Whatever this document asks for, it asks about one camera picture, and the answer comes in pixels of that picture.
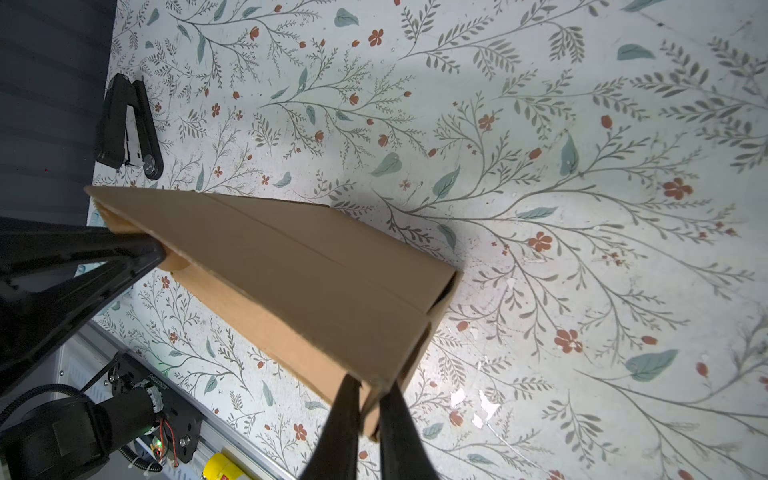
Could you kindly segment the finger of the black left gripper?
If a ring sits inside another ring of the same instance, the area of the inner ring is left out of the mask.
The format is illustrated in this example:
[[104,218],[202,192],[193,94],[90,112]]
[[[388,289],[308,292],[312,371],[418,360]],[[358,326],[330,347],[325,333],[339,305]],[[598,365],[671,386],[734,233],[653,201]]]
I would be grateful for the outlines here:
[[[8,394],[95,314],[165,260],[163,249],[107,251],[103,258],[60,255],[1,267],[1,393]],[[72,264],[97,268],[40,291],[18,284],[23,277]]]
[[104,227],[1,219],[1,274],[26,276],[68,266],[125,261],[131,271],[162,262],[162,245],[146,234]]

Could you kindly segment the brown cardboard paper box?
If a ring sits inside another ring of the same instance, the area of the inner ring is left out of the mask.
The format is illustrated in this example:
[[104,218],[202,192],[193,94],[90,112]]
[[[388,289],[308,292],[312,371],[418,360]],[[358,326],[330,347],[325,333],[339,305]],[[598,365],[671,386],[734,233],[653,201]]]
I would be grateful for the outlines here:
[[107,227],[147,234],[161,267],[327,402],[362,385],[362,433],[405,387],[461,280],[456,267],[325,205],[90,186]]

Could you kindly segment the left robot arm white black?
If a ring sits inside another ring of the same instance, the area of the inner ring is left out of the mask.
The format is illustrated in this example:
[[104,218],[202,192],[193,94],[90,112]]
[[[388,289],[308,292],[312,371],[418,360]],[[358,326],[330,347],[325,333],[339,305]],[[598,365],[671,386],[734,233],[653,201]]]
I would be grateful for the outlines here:
[[[1,220],[1,392],[9,393],[166,252],[146,234]],[[60,399],[1,430],[4,479],[86,479],[157,424],[159,388],[142,381],[102,403],[66,384],[35,387],[1,413],[7,422],[44,394]]]

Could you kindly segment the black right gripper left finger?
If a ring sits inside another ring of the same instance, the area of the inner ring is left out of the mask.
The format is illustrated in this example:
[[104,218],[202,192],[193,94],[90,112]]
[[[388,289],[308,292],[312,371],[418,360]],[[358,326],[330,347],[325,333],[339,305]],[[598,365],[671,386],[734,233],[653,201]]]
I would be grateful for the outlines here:
[[314,453],[301,473],[301,480],[355,480],[358,439],[361,428],[359,395],[361,384],[346,375],[336,394]]

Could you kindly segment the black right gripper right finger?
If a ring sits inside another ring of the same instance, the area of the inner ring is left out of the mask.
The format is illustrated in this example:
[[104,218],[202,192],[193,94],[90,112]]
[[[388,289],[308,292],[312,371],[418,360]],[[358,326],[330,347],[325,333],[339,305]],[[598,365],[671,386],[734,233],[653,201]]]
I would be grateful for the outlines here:
[[383,480],[438,480],[399,385],[379,404],[379,443]]

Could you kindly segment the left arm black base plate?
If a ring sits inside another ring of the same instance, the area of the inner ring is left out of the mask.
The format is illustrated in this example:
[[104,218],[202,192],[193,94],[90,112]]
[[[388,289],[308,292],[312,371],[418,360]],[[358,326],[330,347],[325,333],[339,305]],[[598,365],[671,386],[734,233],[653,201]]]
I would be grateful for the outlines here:
[[175,464],[188,464],[197,451],[204,416],[187,395],[152,373],[127,353],[113,357],[108,371],[112,397],[105,410],[110,421],[112,445],[129,445],[150,435]]

